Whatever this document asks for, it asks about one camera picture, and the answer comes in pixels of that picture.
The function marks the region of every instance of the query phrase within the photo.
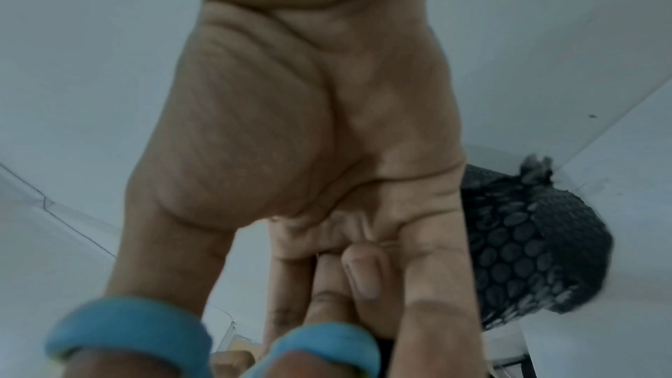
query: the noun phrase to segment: blue bangle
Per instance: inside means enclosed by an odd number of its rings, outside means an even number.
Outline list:
[[[354,366],[369,378],[378,378],[381,356],[376,339],[347,323],[320,323],[297,328],[278,339],[268,355],[243,378],[261,378],[278,357],[289,351],[307,351],[326,361]]]
[[[102,298],[62,319],[47,336],[45,351],[66,360],[82,348],[147,354],[178,367],[188,378],[211,378],[212,338],[188,311],[136,297]]]

